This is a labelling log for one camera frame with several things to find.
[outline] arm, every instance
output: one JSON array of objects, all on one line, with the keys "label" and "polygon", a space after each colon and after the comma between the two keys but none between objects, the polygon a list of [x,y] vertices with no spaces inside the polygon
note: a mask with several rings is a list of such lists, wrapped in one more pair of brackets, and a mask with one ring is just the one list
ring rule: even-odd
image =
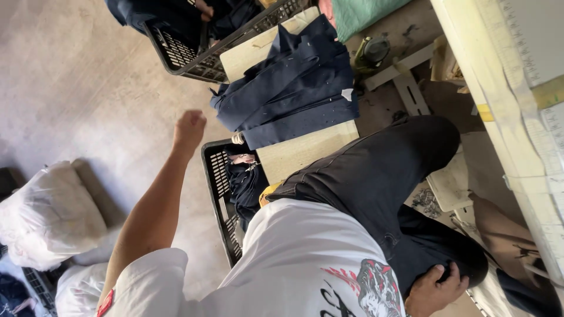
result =
[{"label": "arm", "polygon": [[205,125],[205,117],[197,110],[185,112],[178,120],[169,158],[145,195],[133,207],[117,238],[98,306],[129,264],[146,254],[171,246],[178,224],[184,174],[202,140]]},{"label": "arm", "polygon": [[406,299],[406,313],[413,317],[429,317],[457,300],[468,288],[468,276],[460,278],[456,263],[450,263],[450,276],[442,283],[437,281],[443,276],[444,266],[433,266],[424,276],[413,284]]}]

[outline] yellow tape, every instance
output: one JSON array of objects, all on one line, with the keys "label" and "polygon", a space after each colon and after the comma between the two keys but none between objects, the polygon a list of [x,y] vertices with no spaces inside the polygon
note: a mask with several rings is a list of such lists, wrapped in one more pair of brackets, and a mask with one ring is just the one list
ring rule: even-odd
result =
[{"label": "yellow tape", "polygon": [[482,121],[484,122],[494,121],[494,116],[492,115],[490,111],[490,106],[488,106],[488,104],[486,103],[479,104],[476,105],[476,108],[478,108],[478,112],[480,113],[480,117],[482,118]]},{"label": "yellow tape", "polygon": [[564,75],[531,89],[539,109],[547,109],[564,102]]}]

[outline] white t-shirt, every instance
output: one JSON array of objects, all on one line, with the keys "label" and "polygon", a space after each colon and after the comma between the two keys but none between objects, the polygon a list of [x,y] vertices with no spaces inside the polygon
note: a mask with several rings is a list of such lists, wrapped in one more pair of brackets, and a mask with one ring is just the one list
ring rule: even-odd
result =
[{"label": "white t-shirt", "polygon": [[201,301],[182,293],[185,252],[163,249],[131,263],[104,317],[405,316],[393,270],[353,217],[281,199],[249,223],[243,257]]}]

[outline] graphic print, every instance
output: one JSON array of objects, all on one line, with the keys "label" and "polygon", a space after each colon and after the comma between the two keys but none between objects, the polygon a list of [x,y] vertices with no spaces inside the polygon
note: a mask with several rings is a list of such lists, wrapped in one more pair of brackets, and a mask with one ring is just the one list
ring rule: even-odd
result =
[{"label": "graphic print", "polygon": [[[389,265],[364,259],[360,263],[360,272],[357,275],[344,269],[337,270],[332,267],[321,269],[340,278],[351,287],[367,317],[401,317],[401,296]],[[342,316],[353,316],[336,292],[333,291],[333,294],[338,298],[338,305],[329,301],[327,290],[322,289],[321,294],[331,306],[341,311]],[[321,316],[325,315],[333,316],[327,311],[321,311]]]},{"label": "graphic print", "polygon": [[391,267],[364,259],[356,276],[358,304],[369,317],[401,317],[401,297]]}]

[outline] red patch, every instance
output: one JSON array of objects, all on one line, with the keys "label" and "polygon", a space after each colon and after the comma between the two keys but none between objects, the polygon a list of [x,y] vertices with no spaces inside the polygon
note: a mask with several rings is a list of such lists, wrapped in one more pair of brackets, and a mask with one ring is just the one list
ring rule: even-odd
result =
[{"label": "red patch", "polygon": [[108,311],[108,309],[112,306],[112,302],[113,302],[113,288],[112,290],[109,291],[102,305],[98,307],[98,313],[96,314],[96,317],[101,317],[102,315],[104,315],[105,312]]}]

